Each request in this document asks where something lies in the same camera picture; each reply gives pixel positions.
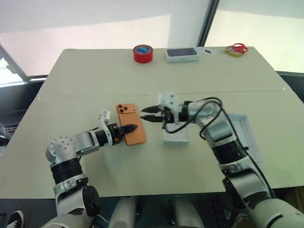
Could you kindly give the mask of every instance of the red scissors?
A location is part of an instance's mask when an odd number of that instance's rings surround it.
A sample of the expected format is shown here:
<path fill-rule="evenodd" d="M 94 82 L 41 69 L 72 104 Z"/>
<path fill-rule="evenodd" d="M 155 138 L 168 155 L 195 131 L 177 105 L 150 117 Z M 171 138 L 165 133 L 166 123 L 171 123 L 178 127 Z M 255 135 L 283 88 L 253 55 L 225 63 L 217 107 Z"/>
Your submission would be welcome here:
<path fill-rule="evenodd" d="M 230 46 L 230 48 L 238 53 L 242 53 L 244 54 L 245 52 L 248 52 L 248 48 L 242 44 L 242 43 L 236 43 L 232 46 Z"/>

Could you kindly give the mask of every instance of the beige tabletop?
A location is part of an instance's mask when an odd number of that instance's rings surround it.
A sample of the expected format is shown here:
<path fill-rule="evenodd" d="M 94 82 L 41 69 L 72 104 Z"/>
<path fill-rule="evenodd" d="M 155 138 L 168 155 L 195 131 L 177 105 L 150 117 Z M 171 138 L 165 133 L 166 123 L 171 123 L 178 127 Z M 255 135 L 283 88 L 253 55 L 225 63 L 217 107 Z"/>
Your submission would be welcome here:
<path fill-rule="evenodd" d="M 241 58 L 214 49 L 198 62 L 173 64 L 163 49 L 148 64 L 134 62 L 131 50 L 65 50 L 0 157 L 0 198 L 54 198 L 45 158 L 53 138 L 96 127 L 103 108 L 111 111 L 110 123 L 119 123 L 116 104 L 141 109 L 168 90 L 183 100 L 218 96 L 229 113 L 246 114 L 270 185 L 303 185 L 303 103 L 254 48 Z M 143 124 L 147 143 L 122 142 L 81 160 L 100 196 L 224 191 L 198 126 L 190 126 L 188 145 L 168 146 L 160 123 Z"/>

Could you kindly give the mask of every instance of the smartphone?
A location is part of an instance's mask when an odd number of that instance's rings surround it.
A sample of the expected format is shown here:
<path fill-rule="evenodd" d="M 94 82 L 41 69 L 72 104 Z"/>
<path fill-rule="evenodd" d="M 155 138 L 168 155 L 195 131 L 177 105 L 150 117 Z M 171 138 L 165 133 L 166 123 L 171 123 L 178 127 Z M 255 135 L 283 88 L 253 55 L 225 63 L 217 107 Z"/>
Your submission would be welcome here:
<path fill-rule="evenodd" d="M 146 132 L 144 131 L 141 119 L 137 113 L 137 108 L 134 104 L 118 104 L 116 111 L 119 117 L 121 126 L 127 124 L 135 124 L 137 128 L 124 136 L 128 146 L 145 143 L 147 141 Z"/>

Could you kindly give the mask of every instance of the floor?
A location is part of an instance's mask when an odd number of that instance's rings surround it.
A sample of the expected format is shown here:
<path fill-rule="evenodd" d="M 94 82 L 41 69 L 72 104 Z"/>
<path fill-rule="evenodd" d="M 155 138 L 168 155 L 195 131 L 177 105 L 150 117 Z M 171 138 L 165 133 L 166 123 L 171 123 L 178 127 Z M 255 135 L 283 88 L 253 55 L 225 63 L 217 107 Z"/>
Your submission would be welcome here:
<path fill-rule="evenodd" d="M 304 102 L 304 77 L 281 76 Z M 15 125 L 20 122 L 32 100 L 35 98 L 42 83 L 15 87 L 13 89 L 0 88 L 0 123 Z M 289 189 L 277 191 L 277 195 L 284 198 Z M 205 227 L 229 228 L 236 215 L 235 208 L 227 200 L 225 193 L 185 194 L 195 206 Z M 168 202 L 174 195 L 141 196 L 142 216 L 136 222 L 136 227 L 169 225 Z M 117 204 L 119 197 L 101 198 L 104 217 L 110 216 Z M 54 199 L 0 199 L 0 228 L 5 228 L 10 214 L 15 210 L 22 210 L 25 214 L 25 227 L 37 228 L 56 216 Z"/>

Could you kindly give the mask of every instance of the wall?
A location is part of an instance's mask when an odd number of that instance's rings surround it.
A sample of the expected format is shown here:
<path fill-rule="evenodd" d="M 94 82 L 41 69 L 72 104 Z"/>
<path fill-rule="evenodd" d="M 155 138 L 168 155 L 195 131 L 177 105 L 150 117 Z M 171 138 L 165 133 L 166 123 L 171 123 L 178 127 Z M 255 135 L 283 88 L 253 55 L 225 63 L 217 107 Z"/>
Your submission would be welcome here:
<path fill-rule="evenodd" d="M 66 48 L 194 47 L 208 0 L 19 0 L 1 3 L 0 43 L 28 76 Z"/>
<path fill-rule="evenodd" d="M 303 0 L 221 0 L 206 46 L 254 46 L 278 71 L 304 72 Z"/>

